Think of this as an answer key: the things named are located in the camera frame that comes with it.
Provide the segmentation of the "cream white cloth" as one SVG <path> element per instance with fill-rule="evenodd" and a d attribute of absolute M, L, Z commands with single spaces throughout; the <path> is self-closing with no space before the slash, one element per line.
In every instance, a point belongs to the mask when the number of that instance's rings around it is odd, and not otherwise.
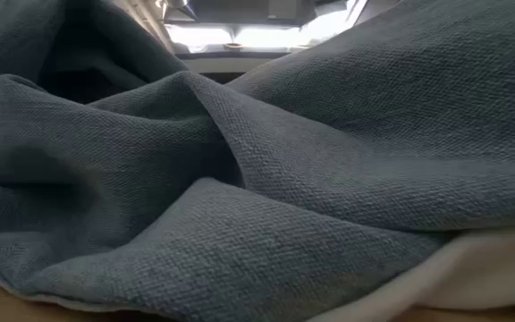
<path fill-rule="evenodd" d="M 515 307 L 515 228 L 466 233 L 359 300 L 307 322 L 389 322 L 414 306 Z"/>

